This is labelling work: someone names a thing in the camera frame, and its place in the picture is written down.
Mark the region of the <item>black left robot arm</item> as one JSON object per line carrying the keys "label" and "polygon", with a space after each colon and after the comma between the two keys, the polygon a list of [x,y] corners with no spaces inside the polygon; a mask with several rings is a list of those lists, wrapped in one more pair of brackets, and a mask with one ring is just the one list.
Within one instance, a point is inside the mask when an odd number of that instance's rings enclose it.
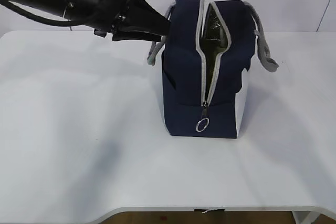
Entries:
{"label": "black left robot arm", "polygon": [[159,42],[169,20],[146,0],[1,0],[1,5],[37,23],[53,27],[88,26],[113,41]]}

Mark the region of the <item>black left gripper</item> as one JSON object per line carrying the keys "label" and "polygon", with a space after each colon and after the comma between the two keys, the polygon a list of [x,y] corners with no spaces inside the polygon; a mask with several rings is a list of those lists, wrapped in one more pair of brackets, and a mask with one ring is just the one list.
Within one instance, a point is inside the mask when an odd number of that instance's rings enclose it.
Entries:
{"label": "black left gripper", "polygon": [[[113,41],[140,40],[159,42],[169,33],[170,21],[152,8],[146,0],[68,0],[64,18],[70,21],[95,18],[84,23],[94,34]],[[116,22],[120,16],[120,29]]]}

